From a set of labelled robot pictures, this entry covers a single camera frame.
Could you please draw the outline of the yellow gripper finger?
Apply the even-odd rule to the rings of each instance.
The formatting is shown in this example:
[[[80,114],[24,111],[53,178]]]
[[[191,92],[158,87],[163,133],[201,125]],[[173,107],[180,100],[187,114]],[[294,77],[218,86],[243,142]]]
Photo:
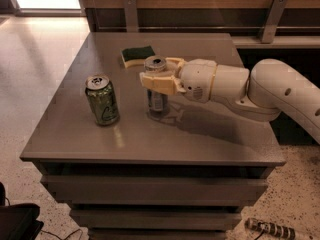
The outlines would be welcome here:
[[[185,93],[182,82],[174,74],[171,75],[148,75],[142,72],[140,81],[143,87],[165,95],[175,95]]]
[[[169,71],[172,71],[174,74],[178,74],[186,61],[183,58],[177,57],[167,57],[166,65]]]

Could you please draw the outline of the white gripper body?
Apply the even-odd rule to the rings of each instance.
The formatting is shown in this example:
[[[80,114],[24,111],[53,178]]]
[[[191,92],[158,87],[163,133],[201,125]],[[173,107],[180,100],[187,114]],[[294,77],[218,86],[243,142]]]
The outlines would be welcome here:
[[[215,61],[195,59],[186,62],[179,73],[182,87],[185,90],[183,96],[190,101],[208,102],[216,71]]]

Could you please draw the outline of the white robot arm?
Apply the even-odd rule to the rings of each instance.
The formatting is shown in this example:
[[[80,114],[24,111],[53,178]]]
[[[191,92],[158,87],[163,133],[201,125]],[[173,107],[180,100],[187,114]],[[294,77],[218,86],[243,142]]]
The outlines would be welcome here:
[[[320,89],[279,60],[264,59],[248,70],[212,60],[153,56],[145,60],[140,81],[157,93],[221,103],[256,121],[285,113],[320,142]]]

